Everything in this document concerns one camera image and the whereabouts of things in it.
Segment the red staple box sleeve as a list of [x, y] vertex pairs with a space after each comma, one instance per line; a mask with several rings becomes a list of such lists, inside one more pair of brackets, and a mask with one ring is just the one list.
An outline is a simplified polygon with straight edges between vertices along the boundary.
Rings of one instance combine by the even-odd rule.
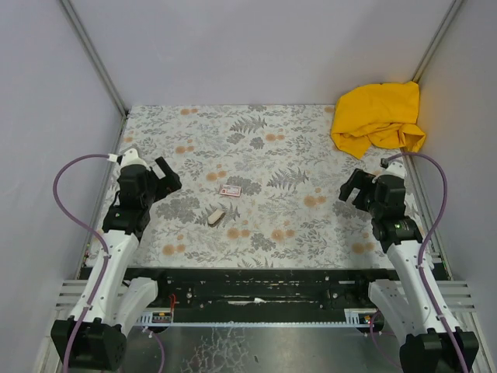
[[219, 194], [226, 197], [240, 197], [242, 188], [240, 186], [221, 184]]

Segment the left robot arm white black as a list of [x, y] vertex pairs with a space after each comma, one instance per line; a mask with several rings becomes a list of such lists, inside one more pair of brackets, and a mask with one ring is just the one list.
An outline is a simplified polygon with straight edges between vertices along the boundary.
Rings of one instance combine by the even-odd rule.
[[50, 331], [64, 371], [115, 371], [123, 363], [130, 329], [158, 296], [157, 282], [148, 277], [133, 279], [121, 295], [125, 272], [151, 220], [152, 206], [182, 187], [162, 157], [150, 166], [132, 148], [104, 158], [119, 167], [119, 189], [102, 231], [68, 215], [96, 237], [101, 250], [71, 313], [55, 320]]

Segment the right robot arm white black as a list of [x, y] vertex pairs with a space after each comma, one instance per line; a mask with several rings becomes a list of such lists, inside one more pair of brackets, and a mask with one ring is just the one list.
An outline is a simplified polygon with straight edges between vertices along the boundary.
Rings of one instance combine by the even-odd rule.
[[358, 191], [353, 206], [370, 214], [374, 237], [399, 277], [371, 282], [369, 298], [400, 344], [404, 372], [469, 372], [478, 338], [461, 329], [443, 299], [419, 227], [405, 213], [404, 178], [394, 162], [378, 176], [355, 169], [340, 187], [342, 201]]

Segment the yellow cloth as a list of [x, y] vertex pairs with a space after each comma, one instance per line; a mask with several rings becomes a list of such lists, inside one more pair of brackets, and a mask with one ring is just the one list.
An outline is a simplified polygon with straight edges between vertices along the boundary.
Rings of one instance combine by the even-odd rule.
[[339, 98], [330, 137], [338, 150], [362, 158], [370, 146], [419, 152], [426, 133], [418, 126], [415, 82], [357, 87]]

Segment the floral patterned mat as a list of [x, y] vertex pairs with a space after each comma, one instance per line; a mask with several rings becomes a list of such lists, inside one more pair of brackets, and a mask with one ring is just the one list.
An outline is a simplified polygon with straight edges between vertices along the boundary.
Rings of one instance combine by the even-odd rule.
[[[338, 199], [391, 153], [337, 149], [330, 105], [135, 106], [121, 149], [163, 157], [181, 190], [153, 205], [134, 267], [388, 269], [370, 216]], [[242, 188], [219, 194], [221, 184]], [[217, 209], [224, 217], [209, 226]]]

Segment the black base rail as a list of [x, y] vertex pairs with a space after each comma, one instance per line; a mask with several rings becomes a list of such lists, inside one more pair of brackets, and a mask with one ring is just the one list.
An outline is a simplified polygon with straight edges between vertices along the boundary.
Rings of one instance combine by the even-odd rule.
[[174, 307], [180, 323], [342, 322], [345, 309], [371, 309], [368, 287], [393, 270], [126, 269], [158, 283], [152, 307]]

